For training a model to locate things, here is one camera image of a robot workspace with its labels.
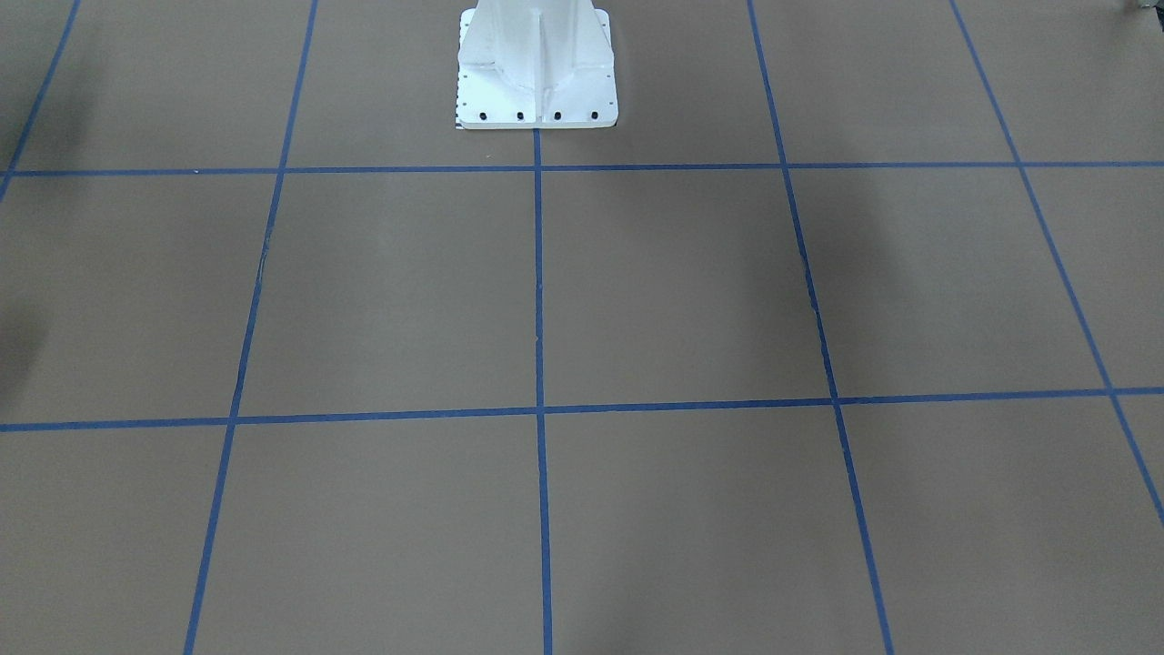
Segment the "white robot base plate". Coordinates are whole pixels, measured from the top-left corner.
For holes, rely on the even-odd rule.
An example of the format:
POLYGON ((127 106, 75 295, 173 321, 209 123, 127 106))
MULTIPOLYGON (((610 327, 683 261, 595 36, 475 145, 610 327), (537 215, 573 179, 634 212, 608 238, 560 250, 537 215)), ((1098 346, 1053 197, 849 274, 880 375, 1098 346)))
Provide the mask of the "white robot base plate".
POLYGON ((611 21, 591 1, 478 1, 457 28, 457 129, 618 123, 611 21))

